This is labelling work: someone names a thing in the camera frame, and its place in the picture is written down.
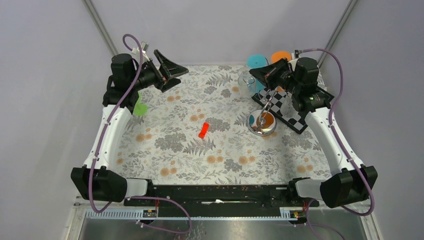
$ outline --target checkered board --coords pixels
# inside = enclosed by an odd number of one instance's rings
[[[330,101],[334,98],[334,96],[324,91],[322,88],[319,87],[319,90],[323,92],[324,94],[326,94]],[[265,96],[267,91],[268,91],[268,88],[265,87],[264,89],[259,91],[259,93],[256,93],[254,96],[252,96],[252,99],[263,107],[265,103],[261,102],[261,99]],[[271,100],[272,106],[269,111],[272,113],[272,115],[274,115],[274,117],[281,120],[291,129],[293,129],[296,133],[301,134],[308,127],[308,125],[305,122],[305,119],[301,118],[299,114],[293,114],[292,118],[287,118],[283,116],[283,114],[280,111],[281,106],[283,105],[284,99],[286,97],[288,96],[286,95],[284,91],[277,92]]]

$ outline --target gray floor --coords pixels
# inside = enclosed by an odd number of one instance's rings
[[[326,224],[339,230],[347,240],[367,239],[360,217],[342,209],[311,210],[312,223]],[[140,228],[133,220],[85,219],[80,240],[302,240],[317,239],[308,226],[293,227],[286,221],[196,220],[188,234],[173,234]],[[183,231],[188,222],[157,220],[154,226]],[[314,229],[325,240],[341,239],[322,227]]]

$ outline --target floral pattern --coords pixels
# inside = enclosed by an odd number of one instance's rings
[[[316,137],[278,121],[273,134],[253,135],[248,114],[260,106],[241,95],[242,66],[191,66],[165,93],[141,91],[148,106],[132,116],[115,157],[116,172],[155,184],[286,184],[299,177],[325,179],[329,166]],[[203,123],[206,137],[198,137]]]

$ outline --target blue coaster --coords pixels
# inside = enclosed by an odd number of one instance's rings
[[[262,68],[267,66],[267,59],[265,58],[264,55],[261,54],[255,54],[255,55],[251,55],[250,57],[247,58],[247,66],[251,69],[256,69],[256,68]],[[265,86],[262,85],[262,83],[260,83],[259,81],[256,81],[256,92],[259,93],[259,91],[261,91],[262,89],[264,89]]]

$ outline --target wall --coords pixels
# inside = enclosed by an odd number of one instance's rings
[[[179,64],[325,47],[349,0],[92,0],[120,53],[131,33]],[[319,53],[312,54],[318,58]]]
[[[374,165],[375,214],[385,240],[422,239],[424,199],[424,1],[359,1],[332,52],[344,72],[335,111],[366,165]],[[322,68],[339,89],[336,63]]]
[[[0,31],[0,239],[57,240],[111,56],[79,0],[1,1]]]

